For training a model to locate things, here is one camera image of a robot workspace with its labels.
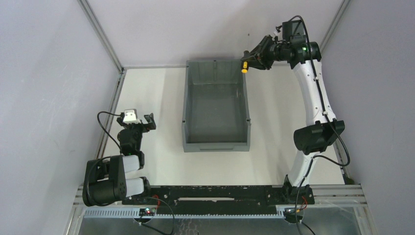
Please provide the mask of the black yellow handled screwdriver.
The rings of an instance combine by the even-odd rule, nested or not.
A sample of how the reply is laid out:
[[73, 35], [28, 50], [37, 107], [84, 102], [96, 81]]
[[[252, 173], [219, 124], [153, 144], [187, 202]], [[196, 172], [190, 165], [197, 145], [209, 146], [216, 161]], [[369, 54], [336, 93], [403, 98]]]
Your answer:
[[250, 33], [247, 34], [247, 42], [246, 42], [246, 46], [245, 49], [243, 51], [243, 57], [241, 59], [242, 64], [241, 64], [241, 72], [243, 74], [246, 74], [248, 72], [248, 62], [247, 59], [245, 58], [247, 54], [249, 54], [249, 44], [250, 44]]

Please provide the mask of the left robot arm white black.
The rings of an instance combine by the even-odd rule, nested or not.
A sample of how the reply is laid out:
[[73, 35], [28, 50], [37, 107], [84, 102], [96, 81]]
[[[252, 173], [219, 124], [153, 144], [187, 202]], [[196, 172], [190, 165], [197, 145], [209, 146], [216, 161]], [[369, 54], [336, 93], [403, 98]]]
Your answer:
[[108, 206], [129, 197], [149, 197], [151, 187], [146, 177], [129, 179], [126, 174], [144, 168], [145, 155], [141, 151], [144, 133], [156, 129], [154, 115], [144, 115], [142, 123], [134, 110], [116, 116], [122, 126], [116, 144], [120, 154], [87, 162], [82, 198], [86, 206]]

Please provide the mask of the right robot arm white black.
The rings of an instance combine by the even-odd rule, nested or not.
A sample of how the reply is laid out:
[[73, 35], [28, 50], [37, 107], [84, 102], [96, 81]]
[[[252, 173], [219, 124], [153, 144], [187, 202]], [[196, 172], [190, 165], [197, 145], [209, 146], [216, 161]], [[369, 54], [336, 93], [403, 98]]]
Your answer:
[[287, 201], [310, 194], [309, 179], [313, 165], [324, 159], [323, 153], [345, 129], [331, 108], [324, 86], [321, 52], [316, 42], [299, 40], [277, 41], [268, 35], [241, 58], [242, 73], [249, 69], [269, 70], [275, 61], [286, 61], [296, 76], [305, 105], [306, 126], [293, 134], [298, 150], [294, 164], [286, 175], [283, 195]]

